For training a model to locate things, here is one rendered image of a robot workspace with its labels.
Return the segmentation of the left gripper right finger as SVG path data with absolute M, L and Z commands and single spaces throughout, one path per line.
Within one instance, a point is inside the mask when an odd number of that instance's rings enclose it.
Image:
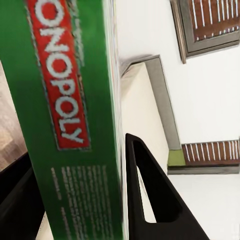
M 125 135 L 128 240 L 210 240 L 144 140 Z M 146 221 L 139 168 L 156 223 Z

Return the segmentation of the board game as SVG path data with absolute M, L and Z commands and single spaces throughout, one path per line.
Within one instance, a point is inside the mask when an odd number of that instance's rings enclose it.
M 54 240 L 129 240 L 116 0 L 0 0 L 0 61 Z

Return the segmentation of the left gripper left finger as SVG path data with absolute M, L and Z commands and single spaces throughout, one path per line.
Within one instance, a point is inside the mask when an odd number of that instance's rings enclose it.
M 27 151 L 0 171 L 0 240 L 36 240 L 45 212 Z

